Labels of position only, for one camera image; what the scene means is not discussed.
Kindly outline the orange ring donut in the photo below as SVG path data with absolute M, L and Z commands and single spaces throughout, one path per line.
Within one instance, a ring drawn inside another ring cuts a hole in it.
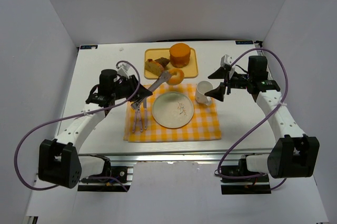
M 178 85 L 184 79 L 184 72 L 180 68 L 171 68 L 168 70 L 171 74 L 171 78 L 167 81 L 168 85 Z

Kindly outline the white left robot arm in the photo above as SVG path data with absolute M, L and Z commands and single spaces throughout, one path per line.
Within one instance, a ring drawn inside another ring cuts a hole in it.
M 86 177 L 108 175 L 110 165 L 103 156 L 79 156 L 78 152 L 94 128 L 120 99 L 137 101 L 152 95 L 134 75 L 118 77 L 117 71 L 101 71 L 85 101 L 83 111 L 53 140 L 45 139 L 39 146 L 38 177 L 58 186 L 74 188 Z

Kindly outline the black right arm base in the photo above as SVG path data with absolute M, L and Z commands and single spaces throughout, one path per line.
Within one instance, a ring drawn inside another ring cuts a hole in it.
M 268 175 L 256 178 L 241 178 L 238 166 L 222 166 L 221 174 L 235 179 L 221 178 L 222 195 L 266 195 L 271 194 Z

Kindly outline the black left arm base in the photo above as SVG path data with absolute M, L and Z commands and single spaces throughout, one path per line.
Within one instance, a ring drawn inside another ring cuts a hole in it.
M 78 184 L 79 192 L 127 192 L 133 179 L 132 166 L 111 165 L 99 175 L 84 178 Z

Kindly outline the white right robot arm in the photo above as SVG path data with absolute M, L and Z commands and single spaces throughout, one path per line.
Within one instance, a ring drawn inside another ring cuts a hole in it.
M 219 101 L 232 89 L 245 89 L 265 114 L 272 129 L 275 146 L 269 154 L 248 154 L 239 159 L 233 171 L 225 171 L 221 165 L 215 175 L 223 179 L 250 179 L 264 174 L 273 178 L 311 177 L 319 152 L 319 141 L 308 136 L 295 122 L 283 102 L 281 89 L 276 81 L 268 78 L 267 59 L 250 56 L 248 69 L 239 74 L 232 65 L 232 58 L 225 55 L 221 66 L 209 76 L 220 79 L 219 86 L 206 95 Z

